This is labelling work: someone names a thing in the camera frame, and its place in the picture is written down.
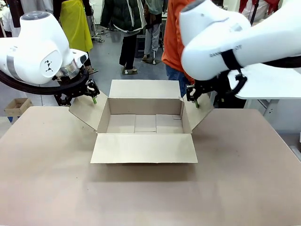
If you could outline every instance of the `person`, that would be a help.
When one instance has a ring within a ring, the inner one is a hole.
[[[3,28],[6,32],[11,32],[13,38],[18,37],[21,31],[20,27],[15,27],[10,9],[7,7],[2,13]]]
[[[87,52],[89,55],[93,48],[86,18],[86,15],[92,15],[89,0],[55,0],[53,11],[55,18],[61,21],[70,48]],[[92,68],[90,57],[84,63],[84,66],[89,74],[98,72],[98,70]]]
[[[134,67],[137,34],[146,25],[141,0],[104,0],[100,25],[108,27],[111,21],[123,34],[119,64],[125,74],[137,71]]]
[[[242,13],[248,20],[251,20],[257,0],[241,0],[239,12]],[[266,13],[271,14],[277,11],[280,0],[259,0],[259,5],[256,10],[254,22],[260,22],[264,19]]]
[[[145,46],[143,61],[152,60],[159,49],[160,26],[162,23],[163,0],[145,0],[144,16],[146,20]]]
[[[181,56],[184,49],[181,40],[179,16],[181,10],[194,0],[169,0],[167,8],[167,23],[164,36],[164,53],[162,61],[166,65],[166,73],[169,80],[178,80],[181,96],[186,94],[186,85],[193,79],[187,75],[181,64]]]

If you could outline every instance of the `cardboard box flap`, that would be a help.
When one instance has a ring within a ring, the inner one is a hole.
[[[181,97],[179,81],[112,80],[110,98],[168,98]]]
[[[102,92],[96,98],[97,104],[94,104],[91,97],[80,96],[74,99],[69,111],[93,129],[98,130],[107,100],[108,97]]]
[[[191,134],[97,134],[91,163],[197,163]]]
[[[198,99],[199,108],[195,103],[187,101],[186,95],[184,99],[184,112],[188,116],[190,130],[192,131],[199,123],[213,110],[208,94],[202,94]]]

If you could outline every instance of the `brown tabletop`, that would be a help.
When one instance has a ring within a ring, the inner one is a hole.
[[[0,140],[0,225],[293,226],[301,164],[255,110],[213,110],[198,164],[90,164],[96,134],[31,107]]]

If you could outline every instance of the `gray pants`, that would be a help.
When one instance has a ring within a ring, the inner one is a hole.
[[[159,36],[160,36],[161,24],[155,24],[152,28],[146,29],[145,32],[145,48],[144,54],[148,55],[152,52],[157,52],[159,48]]]

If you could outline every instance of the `blue jeans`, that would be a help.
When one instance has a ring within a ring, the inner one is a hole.
[[[186,85],[190,84],[189,80],[185,77],[185,74],[183,72],[171,68],[168,65],[165,65],[165,67],[168,80],[179,81],[181,97],[183,97],[186,94]]]

